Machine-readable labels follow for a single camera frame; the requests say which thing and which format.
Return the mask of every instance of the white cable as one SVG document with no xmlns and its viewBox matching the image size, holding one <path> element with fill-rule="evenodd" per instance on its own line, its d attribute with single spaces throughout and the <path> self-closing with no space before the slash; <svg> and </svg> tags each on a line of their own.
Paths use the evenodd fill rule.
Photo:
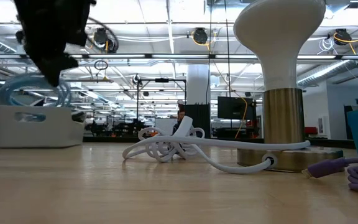
<svg viewBox="0 0 358 224">
<path fill-rule="evenodd" d="M 264 170 L 272 165 L 271 160 L 263 161 L 260 164 L 249 167 L 228 167 L 209 158 L 199 147 L 203 146 L 219 146 L 219 147 L 235 147 L 238 149 L 253 149 L 266 151 L 283 151 L 291 149 L 303 149 L 310 146 L 310 142 L 301 142 L 295 144 L 256 144 L 249 142 L 222 141 L 215 139 L 205 139 L 205 132 L 201 128 L 193 128 L 191 126 L 193 120 L 185 116 L 173 136 L 159 128 L 145 128 L 138 133 L 140 142 L 128 147 L 122 153 L 124 159 L 147 153 L 150 157 L 155 158 L 159 162 L 168 162 L 174 155 L 178 155 L 184 159 L 200 154 L 213 167 L 231 174 L 250 174 Z M 158 134 L 154 137 L 145 139 L 143 134 L 148 131 L 156 131 Z M 196 133 L 200 132 L 202 137 L 197 138 Z M 131 152 L 138 146 L 145 146 L 145 149 Z"/>
</svg>

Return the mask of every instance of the red object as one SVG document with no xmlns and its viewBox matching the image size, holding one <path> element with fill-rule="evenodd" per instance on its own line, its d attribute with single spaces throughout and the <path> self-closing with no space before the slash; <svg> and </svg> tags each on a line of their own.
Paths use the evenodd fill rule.
<svg viewBox="0 0 358 224">
<path fill-rule="evenodd" d="M 316 127 L 305 127 L 305 134 L 318 134 Z"/>
</svg>

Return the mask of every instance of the ceiling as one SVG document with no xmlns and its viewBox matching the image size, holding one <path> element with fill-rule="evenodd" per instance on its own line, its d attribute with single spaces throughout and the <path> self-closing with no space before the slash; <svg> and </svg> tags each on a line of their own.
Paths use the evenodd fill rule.
<svg viewBox="0 0 358 224">
<path fill-rule="evenodd" d="M 208 54 L 207 46 L 196 45 L 192 38 L 187 38 L 197 27 L 203 27 L 209 35 L 216 34 L 216 37 L 211 43 L 211 54 L 253 54 L 250 50 L 238 43 L 235 39 L 232 25 L 241 9 L 229 7 L 226 28 L 226 14 L 224 10 L 213 11 L 211 16 L 208 10 L 205 12 L 204 0 L 168 0 L 169 3 L 169 18 L 172 26 L 168 24 L 167 1 L 164 0 L 97 0 L 97 5 L 91 8 L 90 16 L 106 24 L 119 37 L 119 54 Z M 97 24 L 89 21 L 87 31 L 91 35 L 93 28 L 98 27 Z M 304 46 L 302 46 L 300 54 L 316 55 L 335 54 L 332 50 L 322 52 L 321 41 L 327 34 L 333 34 L 337 28 L 346 28 L 348 33 L 354 39 L 358 39 L 358 9 L 345 9 L 338 11 L 335 15 L 331 15 L 323 21 L 321 27 L 311 36 Z M 0 0 L 0 42 L 12 47 L 18 48 L 14 35 L 21 29 L 20 24 L 16 19 L 16 8 L 10 0 Z M 169 31 L 172 29 L 172 42 L 169 38 Z M 334 46 L 338 54 L 351 54 L 350 48 L 346 46 Z M 77 46 L 68 45 L 66 51 L 71 54 L 100 54 L 96 49 L 81 48 Z M 71 80 L 78 80 L 76 85 L 87 89 L 119 89 L 119 88 L 133 88 L 132 77 L 138 74 L 142 78 L 177 78 L 185 79 L 187 73 L 187 66 L 190 63 L 188 60 L 131 60 L 131 66 L 126 63 L 127 60 L 108 60 L 111 63 L 109 68 L 98 75 L 98 80 L 106 76 L 111 82 L 89 82 L 90 79 L 96 78 L 98 71 L 93 67 L 94 60 L 82 60 L 80 63 L 86 65 L 64 72 L 64 78 Z M 311 70 L 321 64 L 330 63 L 316 60 L 313 63 L 299 62 L 297 66 L 297 73 L 302 73 Z M 25 65 L 20 61 L 5 61 L 0 60 L 0 67 L 4 67 L 15 73 L 24 73 L 25 67 L 29 71 L 36 71 L 36 67 Z M 211 73 L 219 77 L 219 74 L 225 77 L 229 71 L 226 61 L 218 61 L 211 63 Z M 234 62 L 230 65 L 230 73 L 232 77 L 232 88 L 238 90 L 263 90 L 264 79 L 262 76 L 262 68 L 257 61 L 254 62 Z M 338 77 L 346 77 L 351 74 L 342 74 Z M 147 88 L 155 89 L 174 89 L 177 92 L 172 93 L 151 93 L 150 96 L 144 98 L 150 99 L 179 99 L 184 98 L 183 92 L 175 83 L 150 83 Z M 227 90 L 227 85 L 224 80 L 219 77 L 218 90 Z M 113 102 L 126 105 L 126 108 L 133 107 L 135 101 L 131 96 L 125 93 L 109 92 L 100 93 L 105 99 Z M 212 93 L 212 99 L 216 99 L 218 95 L 225 95 L 225 93 Z M 259 99 L 260 93 L 254 93 L 254 97 Z M 85 102 L 83 98 L 78 98 L 77 102 Z M 170 110 L 159 110 L 158 114 L 175 114 L 175 102 L 172 105 L 166 105 L 166 102 L 161 101 L 159 105 L 162 108 L 170 108 Z"/>
</svg>

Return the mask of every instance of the wooden surface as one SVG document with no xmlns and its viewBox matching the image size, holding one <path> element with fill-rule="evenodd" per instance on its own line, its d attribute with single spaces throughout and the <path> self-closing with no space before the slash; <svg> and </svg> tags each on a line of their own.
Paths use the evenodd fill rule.
<svg viewBox="0 0 358 224">
<path fill-rule="evenodd" d="M 0 223 L 358 223 L 346 173 L 232 175 L 199 156 L 123 162 L 127 146 L 0 149 Z M 234 149 L 204 150 L 236 165 Z"/>
</svg>

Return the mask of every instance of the purple cable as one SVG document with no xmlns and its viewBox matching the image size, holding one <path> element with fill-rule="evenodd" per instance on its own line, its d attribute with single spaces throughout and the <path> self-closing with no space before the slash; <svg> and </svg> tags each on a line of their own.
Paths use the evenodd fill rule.
<svg viewBox="0 0 358 224">
<path fill-rule="evenodd" d="M 343 168 L 349 164 L 358 164 L 358 158 L 325 160 L 309 166 L 306 170 L 302 171 L 302 173 L 308 177 L 320 178 L 343 171 Z M 347 172 L 349 173 L 347 179 L 351 182 L 349 184 L 350 189 L 358 191 L 358 166 L 348 168 Z"/>
</svg>

